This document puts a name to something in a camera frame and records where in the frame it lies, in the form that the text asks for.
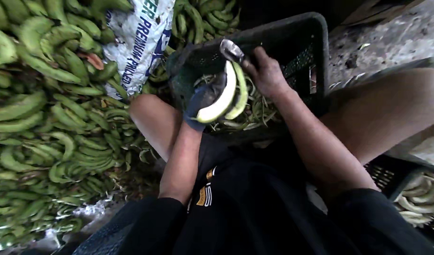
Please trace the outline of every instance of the finger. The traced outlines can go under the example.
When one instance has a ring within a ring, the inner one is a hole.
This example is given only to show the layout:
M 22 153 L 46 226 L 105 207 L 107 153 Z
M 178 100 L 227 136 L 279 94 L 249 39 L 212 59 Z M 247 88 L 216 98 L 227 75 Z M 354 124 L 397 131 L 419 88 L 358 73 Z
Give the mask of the finger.
M 258 71 L 256 70 L 255 66 L 252 63 L 250 63 L 250 61 L 248 61 L 248 60 L 243 61 L 243 69 L 253 79 L 256 79 L 256 77 L 258 76 Z
M 255 54 L 256 60 L 259 63 L 259 66 L 266 66 L 269 63 L 269 60 L 271 59 L 263 47 L 258 46 L 253 50 L 253 53 Z

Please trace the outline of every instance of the crate rim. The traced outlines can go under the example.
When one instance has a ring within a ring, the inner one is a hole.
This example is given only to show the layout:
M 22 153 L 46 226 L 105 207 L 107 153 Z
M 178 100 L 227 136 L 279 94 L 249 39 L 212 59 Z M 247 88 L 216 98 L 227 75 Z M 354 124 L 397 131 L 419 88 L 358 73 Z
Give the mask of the crate rim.
M 216 38 L 214 40 L 205 42 L 205 43 L 200 43 L 200 44 L 187 44 L 186 47 L 184 47 L 182 50 L 180 51 L 176 51 L 174 52 L 175 55 L 178 55 L 178 60 L 176 62 L 176 65 L 172 67 L 171 69 L 171 73 L 169 73 L 170 77 L 176 76 L 179 73 L 180 67 L 182 67 L 187 58 L 189 57 L 189 55 L 197 50 L 197 49 L 201 49 L 203 47 L 207 47 L 207 46 L 215 46 L 220 45 L 221 41 L 223 39 L 232 39 L 232 38 L 236 38 L 236 37 L 240 37 L 240 36 L 245 36 L 245 35 L 250 35 L 251 33 L 255 32 L 256 30 L 260 30 L 260 29 L 267 29 L 267 28 L 278 28 L 281 26 L 284 26 L 285 24 L 291 24 L 294 22 L 297 22 L 299 20 L 306 20 L 306 19 L 314 19 L 317 20 L 318 22 L 321 23 L 322 25 L 322 40 L 323 40 L 323 76 L 324 76 L 324 94 L 323 96 L 326 97 L 329 94 L 329 78 L 328 78 L 328 61 L 329 61 L 329 45 L 328 45 L 328 27 L 327 27 L 327 22 L 325 20 L 325 18 L 317 13 L 317 12 L 306 12 L 303 14 L 299 14 L 299 15 L 294 15 L 288 18 L 284 18 L 282 20 L 277 20 L 277 21 L 273 21 L 267 24 L 263 24 L 260 26 L 256 26 L 254 28 L 250 28 L 247 30 L 243 30 L 240 32 L 236 32 L 233 33 L 229 36 L 224 36 L 221 38 Z

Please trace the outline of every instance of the concrete floor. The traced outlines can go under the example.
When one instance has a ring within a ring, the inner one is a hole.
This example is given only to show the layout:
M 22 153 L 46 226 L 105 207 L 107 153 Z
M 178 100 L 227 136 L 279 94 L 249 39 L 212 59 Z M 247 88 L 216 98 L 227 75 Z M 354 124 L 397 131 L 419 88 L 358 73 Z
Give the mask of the concrete floor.
M 359 50 L 365 44 L 369 46 Z M 329 38 L 329 83 L 434 56 L 434 0 L 389 23 L 352 27 Z

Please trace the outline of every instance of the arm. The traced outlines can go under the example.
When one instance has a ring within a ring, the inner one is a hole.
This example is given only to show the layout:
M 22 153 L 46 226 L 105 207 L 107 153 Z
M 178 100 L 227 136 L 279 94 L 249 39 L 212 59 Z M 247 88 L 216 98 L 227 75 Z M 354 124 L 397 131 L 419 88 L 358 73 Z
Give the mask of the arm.
M 159 198 L 171 197 L 188 203 L 198 172 L 202 132 L 182 123 L 178 138 L 160 180 Z
M 310 112 L 297 92 L 289 87 L 278 62 L 267 56 L 261 47 L 254 52 L 260 68 L 257 70 L 247 61 L 244 62 L 244 67 L 254 78 L 260 92 L 278 108 L 305 167 L 324 194 L 332 198 L 355 188 L 378 190 L 354 155 Z

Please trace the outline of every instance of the black shirt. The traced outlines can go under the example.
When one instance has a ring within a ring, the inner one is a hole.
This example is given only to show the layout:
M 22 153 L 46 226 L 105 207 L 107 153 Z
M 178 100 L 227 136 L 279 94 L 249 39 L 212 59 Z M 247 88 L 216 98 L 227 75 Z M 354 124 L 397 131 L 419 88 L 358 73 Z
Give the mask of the black shirt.
M 378 191 L 347 191 L 325 215 L 293 178 L 240 158 L 216 166 L 189 209 L 153 200 L 119 254 L 434 254 Z

